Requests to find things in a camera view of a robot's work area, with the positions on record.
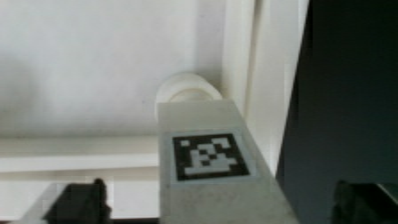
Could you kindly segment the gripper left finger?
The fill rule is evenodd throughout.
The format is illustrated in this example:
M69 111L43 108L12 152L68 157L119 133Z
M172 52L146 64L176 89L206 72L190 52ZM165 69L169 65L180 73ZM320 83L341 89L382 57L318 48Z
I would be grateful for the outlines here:
M23 224L112 224L110 213L101 179L92 183L55 183L23 215Z

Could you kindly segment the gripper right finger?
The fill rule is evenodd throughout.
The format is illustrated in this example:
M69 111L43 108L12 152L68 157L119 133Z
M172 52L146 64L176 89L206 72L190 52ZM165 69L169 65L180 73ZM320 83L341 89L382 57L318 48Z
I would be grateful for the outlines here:
M338 182L331 224L398 224L398 184Z

